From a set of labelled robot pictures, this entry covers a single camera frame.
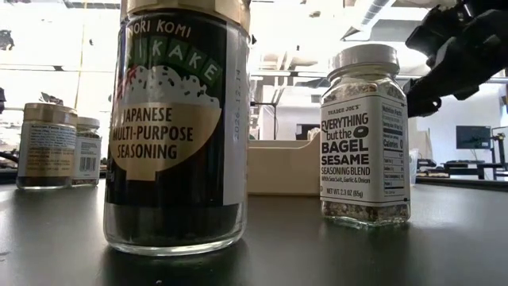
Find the jar lid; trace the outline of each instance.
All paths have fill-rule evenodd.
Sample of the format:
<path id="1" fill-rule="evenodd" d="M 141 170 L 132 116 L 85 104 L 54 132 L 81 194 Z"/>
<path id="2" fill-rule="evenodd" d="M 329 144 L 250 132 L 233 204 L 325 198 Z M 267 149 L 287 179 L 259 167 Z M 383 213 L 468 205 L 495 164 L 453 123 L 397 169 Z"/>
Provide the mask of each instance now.
<path id="1" fill-rule="evenodd" d="M 120 22 L 124 21 L 127 17 L 127 0 L 120 1 Z"/>
<path id="2" fill-rule="evenodd" d="M 34 110 L 49 110 L 55 112 L 65 112 L 69 114 L 77 114 L 77 111 L 74 108 L 61 106 L 52 103 L 44 103 L 44 102 L 30 102 L 25 104 L 25 110 L 34 109 Z"/>
<path id="3" fill-rule="evenodd" d="M 249 0 L 127 0 L 127 14 L 161 8 L 196 10 L 227 17 L 248 31 L 251 19 L 249 5 Z"/>
<path id="4" fill-rule="evenodd" d="M 99 128 L 101 122 L 96 118 L 78 117 L 78 126 L 92 126 Z"/>
<path id="5" fill-rule="evenodd" d="M 78 113 L 74 108 L 51 103 L 26 103 L 23 110 L 23 121 L 41 121 L 76 126 L 77 119 Z"/>
<path id="6" fill-rule="evenodd" d="M 335 70 L 362 65 L 381 65 L 392 74 L 400 70 L 397 50 L 385 44 L 360 44 L 347 48 L 339 52 L 333 61 Z"/>

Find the gold lid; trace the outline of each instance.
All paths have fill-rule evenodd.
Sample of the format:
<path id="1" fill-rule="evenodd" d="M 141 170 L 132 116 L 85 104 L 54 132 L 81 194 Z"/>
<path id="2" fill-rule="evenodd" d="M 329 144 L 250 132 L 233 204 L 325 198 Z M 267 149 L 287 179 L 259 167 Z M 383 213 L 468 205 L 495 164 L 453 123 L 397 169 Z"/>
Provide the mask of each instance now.
<path id="1" fill-rule="evenodd" d="M 127 16 L 127 0 L 120 1 L 120 22 L 124 21 Z"/>
<path id="2" fill-rule="evenodd" d="M 250 10 L 247 0 L 127 0 L 127 13 L 161 8 L 196 10 L 227 17 L 248 31 Z"/>
<path id="3" fill-rule="evenodd" d="M 76 126 L 78 112 L 74 108 L 50 103 L 26 103 L 23 121 L 41 121 Z"/>

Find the seasoning blend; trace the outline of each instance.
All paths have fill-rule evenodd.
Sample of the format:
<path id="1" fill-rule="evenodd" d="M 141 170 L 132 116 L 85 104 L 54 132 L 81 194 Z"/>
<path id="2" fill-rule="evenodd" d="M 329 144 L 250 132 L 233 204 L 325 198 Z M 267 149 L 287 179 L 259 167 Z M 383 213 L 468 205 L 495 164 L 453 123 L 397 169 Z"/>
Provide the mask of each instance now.
<path id="1" fill-rule="evenodd" d="M 245 228 L 248 4 L 127 6 L 110 127 L 106 239 L 120 251 L 153 256 L 231 245 Z"/>
<path id="2" fill-rule="evenodd" d="M 97 186 L 101 165 L 100 121 L 78 117 L 72 186 Z"/>
<path id="3" fill-rule="evenodd" d="M 17 166 L 18 188 L 71 186 L 77 119 L 76 110 L 70 107 L 25 104 Z"/>
<path id="4" fill-rule="evenodd" d="M 406 96 L 394 81 L 396 51 L 347 48 L 321 104 L 321 211 L 349 226 L 410 217 Z"/>

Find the computer monitor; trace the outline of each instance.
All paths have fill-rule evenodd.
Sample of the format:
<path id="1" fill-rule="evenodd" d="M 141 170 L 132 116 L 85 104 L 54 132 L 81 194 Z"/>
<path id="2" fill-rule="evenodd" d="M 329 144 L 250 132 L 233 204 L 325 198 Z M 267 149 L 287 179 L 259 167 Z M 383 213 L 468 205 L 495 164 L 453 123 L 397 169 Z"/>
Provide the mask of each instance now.
<path id="1" fill-rule="evenodd" d="M 490 149 L 490 126 L 457 126 L 456 139 L 458 149 Z"/>

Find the barcode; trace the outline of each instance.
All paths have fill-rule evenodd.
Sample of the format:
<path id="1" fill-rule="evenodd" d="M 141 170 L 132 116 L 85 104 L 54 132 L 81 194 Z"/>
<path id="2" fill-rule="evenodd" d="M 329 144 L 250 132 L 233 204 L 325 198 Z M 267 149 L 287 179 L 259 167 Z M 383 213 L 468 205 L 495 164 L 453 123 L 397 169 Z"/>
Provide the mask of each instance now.
<path id="1" fill-rule="evenodd" d="M 97 158 L 81 158 L 79 161 L 79 171 L 95 171 L 95 163 L 97 163 Z"/>

